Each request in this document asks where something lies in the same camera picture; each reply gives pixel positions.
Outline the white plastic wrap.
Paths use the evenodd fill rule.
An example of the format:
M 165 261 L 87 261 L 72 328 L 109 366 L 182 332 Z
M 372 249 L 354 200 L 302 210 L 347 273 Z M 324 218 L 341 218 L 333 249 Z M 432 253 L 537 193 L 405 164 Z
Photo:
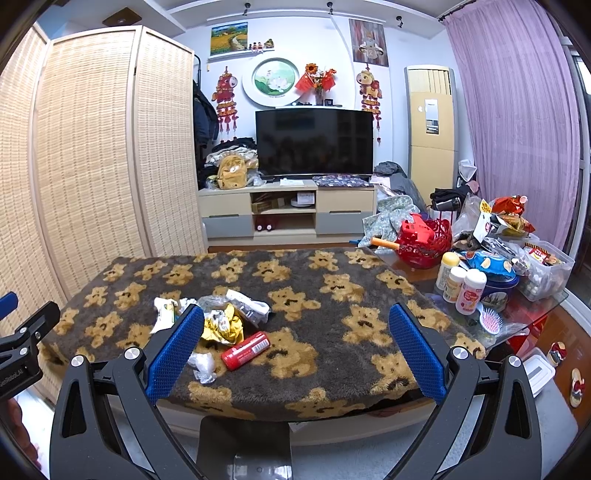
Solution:
M 193 376 L 201 385 L 214 383 L 217 379 L 214 358 L 211 353 L 192 353 L 187 365 L 192 369 Z

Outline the red cylindrical can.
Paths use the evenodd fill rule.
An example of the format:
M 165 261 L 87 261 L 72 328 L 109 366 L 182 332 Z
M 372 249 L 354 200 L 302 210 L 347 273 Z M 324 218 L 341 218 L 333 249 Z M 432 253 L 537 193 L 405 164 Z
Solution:
M 221 360 L 229 371 L 235 371 L 270 348 L 266 332 L 259 331 L 221 354 Z

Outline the white green paper package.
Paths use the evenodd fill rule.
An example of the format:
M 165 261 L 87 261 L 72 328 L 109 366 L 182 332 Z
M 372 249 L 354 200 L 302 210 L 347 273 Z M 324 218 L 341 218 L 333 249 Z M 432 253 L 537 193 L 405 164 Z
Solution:
M 193 298 L 181 298 L 179 300 L 156 297 L 153 301 L 157 316 L 150 334 L 153 335 L 161 330 L 171 328 L 176 319 L 190 305 L 196 305 L 197 300 Z

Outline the beige standing air conditioner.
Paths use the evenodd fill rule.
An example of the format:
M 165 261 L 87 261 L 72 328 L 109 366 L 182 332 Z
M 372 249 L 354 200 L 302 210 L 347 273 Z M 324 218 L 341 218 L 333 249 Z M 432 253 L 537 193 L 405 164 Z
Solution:
M 457 174 L 456 85 L 449 67 L 405 69 L 409 106 L 409 175 L 426 203 Z

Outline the black flat screen television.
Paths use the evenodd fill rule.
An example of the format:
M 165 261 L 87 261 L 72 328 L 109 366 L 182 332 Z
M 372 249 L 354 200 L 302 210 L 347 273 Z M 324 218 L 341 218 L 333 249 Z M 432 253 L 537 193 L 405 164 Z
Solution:
M 367 176 L 374 170 L 373 116 L 328 107 L 262 110 L 256 148 L 266 177 Z

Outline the dark hanging coats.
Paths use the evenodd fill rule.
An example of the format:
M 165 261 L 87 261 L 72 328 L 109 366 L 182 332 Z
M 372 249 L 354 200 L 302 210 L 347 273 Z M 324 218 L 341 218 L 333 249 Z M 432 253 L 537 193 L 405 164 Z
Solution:
M 205 149 L 218 137 L 219 125 L 216 110 L 193 81 L 193 137 L 195 165 L 197 166 L 197 184 L 202 189 L 205 185 Z

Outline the silver grey foil bag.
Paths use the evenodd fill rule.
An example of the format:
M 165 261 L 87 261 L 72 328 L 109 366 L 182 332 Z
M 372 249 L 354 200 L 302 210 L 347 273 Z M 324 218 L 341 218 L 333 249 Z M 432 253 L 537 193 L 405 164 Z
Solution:
M 270 318 L 269 304 L 253 300 L 249 296 L 232 289 L 228 289 L 223 295 L 208 295 L 197 300 L 197 305 L 200 306 L 204 313 L 211 312 L 214 309 L 224 309 L 228 304 L 235 307 L 242 320 L 251 323 L 256 328 L 262 327 Z

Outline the round lotus wall picture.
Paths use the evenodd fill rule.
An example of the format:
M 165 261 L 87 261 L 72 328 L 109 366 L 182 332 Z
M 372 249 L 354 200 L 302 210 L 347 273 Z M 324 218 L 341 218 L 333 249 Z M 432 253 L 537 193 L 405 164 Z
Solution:
M 242 73 L 242 90 L 251 102 L 262 107 L 281 108 L 301 98 L 297 81 L 301 73 L 294 62 L 270 54 L 249 61 Z

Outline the red hanging ornament right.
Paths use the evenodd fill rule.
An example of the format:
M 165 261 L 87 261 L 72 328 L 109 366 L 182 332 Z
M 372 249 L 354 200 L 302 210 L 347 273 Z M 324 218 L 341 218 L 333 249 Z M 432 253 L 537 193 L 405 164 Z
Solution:
M 375 141 L 378 145 L 381 145 L 381 100 L 383 99 L 383 93 L 380 82 L 370 70 L 370 66 L 366 65 L 360 73 L 356 74 L 356 83 L 358 83 L 359 93 L 361 95 L 361 108 L 363 111 L 372 114 L 375 129 Z

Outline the beige grey TV cabinet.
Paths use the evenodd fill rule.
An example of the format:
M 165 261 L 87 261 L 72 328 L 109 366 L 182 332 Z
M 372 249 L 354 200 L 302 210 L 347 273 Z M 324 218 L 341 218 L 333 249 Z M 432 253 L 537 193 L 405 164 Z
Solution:
M 215 246 L 346 243 L 377 212 L 373 186 L 320 187 L 311 180 L 235 190 L 202 189 L 199 210 Z

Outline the red hanging ornament left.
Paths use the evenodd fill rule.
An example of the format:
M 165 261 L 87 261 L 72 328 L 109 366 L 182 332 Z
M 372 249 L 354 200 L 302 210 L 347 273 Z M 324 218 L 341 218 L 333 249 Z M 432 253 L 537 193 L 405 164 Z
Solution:
M 238 108 L 235 102 L 235 87 L 238 86 L 238 78 L 224 68 L 218 77 L 211 101 L 215 103 L 219 133 L 229 134 L 236 130 L 238 122 Z

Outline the white bottle yellow cap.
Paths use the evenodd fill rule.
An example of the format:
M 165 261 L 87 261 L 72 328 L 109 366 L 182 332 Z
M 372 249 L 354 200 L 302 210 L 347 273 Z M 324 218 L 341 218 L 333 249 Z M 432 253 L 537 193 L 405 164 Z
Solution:
M 439 291 L 444 291 L 447 284 L 447 280 L 454 267 L 457 267 L 460 263 L 460 255 L 456 252 L 446 252 L 441 259 L 441 264 L 436 279 L 436 288 Z

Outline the yellow snack wrapper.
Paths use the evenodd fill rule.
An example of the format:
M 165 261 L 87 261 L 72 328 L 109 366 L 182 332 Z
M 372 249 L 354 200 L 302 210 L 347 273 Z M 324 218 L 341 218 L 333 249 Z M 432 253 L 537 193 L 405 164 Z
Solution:
M 243 340 L 242 318 L 231 304 L 204 314 L 201 339 L 221 345 L 236 345 Z

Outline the blue snack bag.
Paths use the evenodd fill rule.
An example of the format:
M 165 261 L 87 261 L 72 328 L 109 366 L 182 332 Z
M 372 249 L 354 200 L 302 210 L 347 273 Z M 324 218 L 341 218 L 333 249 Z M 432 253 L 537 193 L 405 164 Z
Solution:
M 481 271 L 494 281 L 512 281 L 517 277 L 512 263 L 502 255 L 484 250 L 462 253 L 468 266 Z

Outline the dark trash bin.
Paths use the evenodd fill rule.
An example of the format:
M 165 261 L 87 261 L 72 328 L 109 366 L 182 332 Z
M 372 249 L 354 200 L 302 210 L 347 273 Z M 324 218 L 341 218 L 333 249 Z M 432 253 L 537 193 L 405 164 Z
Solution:
M 207 479 L 293 479 L 290 426 L 204 417 L 199 429 L 197 467 Z

